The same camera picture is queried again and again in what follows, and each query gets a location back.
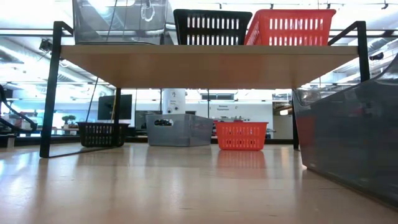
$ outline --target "black basket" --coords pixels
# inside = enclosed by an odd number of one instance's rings
[[[251,12],[174,10],[180,45],[243,45]]]
[[[85,147],[120,147],[124,144],[125,133],[129,124],[119,124],[119,136],[113,145],[113,123],[78,122],[80,142]]]

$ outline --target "red basket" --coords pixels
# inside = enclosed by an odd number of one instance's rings
[[[225,150],[261,150],[268,122],[218,122],[218,145]]]
[[[245,45],[328,45],[334,9],[278,10],[256,12],[244,40]]]

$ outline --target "gray plastic bin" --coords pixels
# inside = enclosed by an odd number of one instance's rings
[[[213,120],[192,114],[147,115],[150,146],[205,146],[211,141]],[[161,126],[164,121],[171,126]]]
[[[168,0],[73,0],[76,44],[161,44]]]

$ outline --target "wooden tabletop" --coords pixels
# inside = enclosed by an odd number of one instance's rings
[[[357,47],[71,45],[62,57],[120,88],[297,88]]]

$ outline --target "monitor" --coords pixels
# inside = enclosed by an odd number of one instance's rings
[[[101,96],[98,99],[98,120],[110,120],[112,117],[114,96]],[[120,96],[119,119],[131,119],[132,95]]]

